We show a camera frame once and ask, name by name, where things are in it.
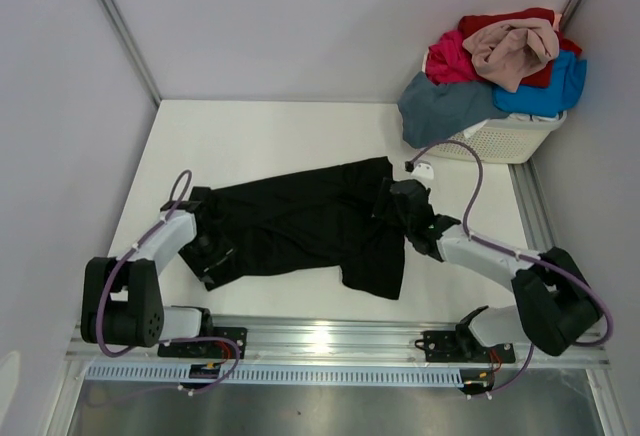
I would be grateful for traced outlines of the black t shirt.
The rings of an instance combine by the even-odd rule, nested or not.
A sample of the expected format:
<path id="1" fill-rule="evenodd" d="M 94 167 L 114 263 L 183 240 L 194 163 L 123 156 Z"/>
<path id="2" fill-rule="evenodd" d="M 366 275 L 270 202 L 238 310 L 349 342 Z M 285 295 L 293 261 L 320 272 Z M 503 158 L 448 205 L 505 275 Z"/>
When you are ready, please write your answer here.
<path id="1" fill-rule="evenodd" d="M 224 234 L 236 247 L 236 277 L 338 267 L 344 286 L 400 296 L 402 230 L 372 216 L 385 157 L 211 189 Z"/>

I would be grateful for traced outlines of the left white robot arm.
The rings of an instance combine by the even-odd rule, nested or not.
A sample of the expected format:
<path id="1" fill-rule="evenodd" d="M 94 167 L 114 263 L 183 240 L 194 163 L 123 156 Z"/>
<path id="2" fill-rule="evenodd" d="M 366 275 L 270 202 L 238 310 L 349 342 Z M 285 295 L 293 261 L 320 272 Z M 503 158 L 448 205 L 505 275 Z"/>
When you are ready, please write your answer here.
<path id="1" fill-rule="evenodd" d="M 180 340 L 192 356 L 216 342 L 209 310 L 163 304 L 159 276 L 177 256 L 207 290 L 229 282 L 236 249 L 219 229 L 210 190 L 196 187 L 188 199 L 168 201 L 159 219 L 123 255 L 94 257 L 86 265 L 80 331 L 111 357 L 111 346 L 153 347 Z"/>

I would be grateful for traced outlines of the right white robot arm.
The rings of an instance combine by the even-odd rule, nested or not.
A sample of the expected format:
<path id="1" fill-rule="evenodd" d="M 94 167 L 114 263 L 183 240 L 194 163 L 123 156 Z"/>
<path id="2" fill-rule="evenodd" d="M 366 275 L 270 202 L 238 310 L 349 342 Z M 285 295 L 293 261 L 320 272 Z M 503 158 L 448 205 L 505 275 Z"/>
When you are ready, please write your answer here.
<path id="1" fill-rule="evenodd" d="M 584 334 L 610 315 L 573 258 L 554 247 L 520 250 L 473 232 L 466 219 L 434 212 L 430 191 L 410 179 L 382 183 L 376 217 L 402 229 L 413 249 L 436 261 L 469 269 L 509 290 L 514 305 L 482 306 L 455 326 L 455 347 L 478 360 L 503 343 L 529 343 L 550 356 L 584 345 Z"/>

